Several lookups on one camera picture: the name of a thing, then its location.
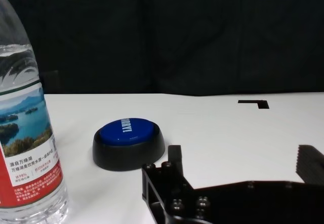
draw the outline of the screw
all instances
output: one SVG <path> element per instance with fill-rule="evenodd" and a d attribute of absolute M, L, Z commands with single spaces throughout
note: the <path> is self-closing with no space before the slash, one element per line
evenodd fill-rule
<path fill-rule="evenodd" d="M 171 204 L 171 208 L 173 210 L 176 210 L 176 211 L 183 210 L 184 205 L 182 204 L 182 200 L 181 199 L 174 199 L 172 204 Z"/>
<path fill-rule="evenodd" d="M 162 167 L 163 168 L 170 168 L 170 167 L 172 167 L 172 163 L 171 162 L 162 162 Z"/>
<path fill-rule="evenodd" d="M 248 182 L 248 189 L 254 189 L 254 181 Z"/>
<path fill-rule="evenodd" d="M 204 209 L 196 209 L 195 218 L 203 220 L 205 218 L 205 210 Z"/>
<path fill-rule="evenodd" d="M 286 188 L 287 188 L 287 189 L 292 189 L 292 188 L 293 188 L 293 184 L 292 184 L 292 182 L 287 182 L 287 183 L 286 183 Z"/>
<path fill-rule="evenodd" d="M 147 163 L 147 164 L 144 165 L 144 168 L 146 170 L 154 169 L 155 168 L 155 164 L 153 164 L 153 163 Z"/>
<path fill-rule="evenodd" d="M 211 205 L 211 203 L 207 197 L 200 196 L 197 200 L 197 206 L 199 208 L 208 208 L 208 207 L 210 207 L 210 205 Z"/>

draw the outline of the dark background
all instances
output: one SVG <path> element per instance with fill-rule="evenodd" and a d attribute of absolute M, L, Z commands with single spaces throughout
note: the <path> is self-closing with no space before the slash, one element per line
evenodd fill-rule
<path fill-rule="evenodd" d="M 47 93 L 324 90 L 324 0 L 9 0 Z"/>

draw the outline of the plastic bottle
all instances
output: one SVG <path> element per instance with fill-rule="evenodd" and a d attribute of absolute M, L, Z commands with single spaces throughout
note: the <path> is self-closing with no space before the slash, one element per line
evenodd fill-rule
<path fill-rule="evenodd" d="M 0 0 L 0 223 L 60 223 L 68 195 L 28 36 Z"/>

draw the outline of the white table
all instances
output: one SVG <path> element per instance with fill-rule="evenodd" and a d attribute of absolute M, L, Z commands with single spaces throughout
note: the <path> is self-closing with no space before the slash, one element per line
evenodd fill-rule
<path fill-rule="evenodd" d="M 264 99 L 270 109 L 238 104 L 239 99 Z M 301 181 L 295 173 L 298 145 L 324 153 L 324 93 L 46 95 L 46 100 L 71 199 L 70 224 L 154 223 L 142 200 L 141 170 L 110 172 L 93 163 L 94 133 L 117 119 L 157 123 L 166 144 L 182 146 L 184 175 L 194 188 Z M 157 165 L 166 159 L 165 154 Z"/>

